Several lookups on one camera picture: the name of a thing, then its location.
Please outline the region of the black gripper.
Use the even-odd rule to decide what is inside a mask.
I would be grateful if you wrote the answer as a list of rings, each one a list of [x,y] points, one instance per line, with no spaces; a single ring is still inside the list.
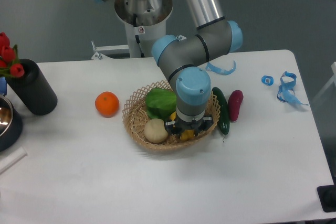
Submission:
[[[180,134],[186,130],[193,130],[195,136],[207,131],[212,125],[213,117],[211,115],[206,115],[199,120],[188,116],[187,121],[177,115],[175,121],[164,122],[165,130],[169,134]]]

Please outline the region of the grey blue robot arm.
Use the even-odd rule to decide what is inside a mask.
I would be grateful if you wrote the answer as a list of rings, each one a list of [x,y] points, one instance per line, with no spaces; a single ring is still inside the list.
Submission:
[[[197,33],[180,40],[166,34],[172,0],[114,0],[130,57],[153,57],[176,95],[176,118],[165,124],[169,134],[209,129],[213,119],[205,108],[211,81],[200,65],[236,51],[243,43],[240,27],[225,18],[218,0],[187,0],[187,4]]]

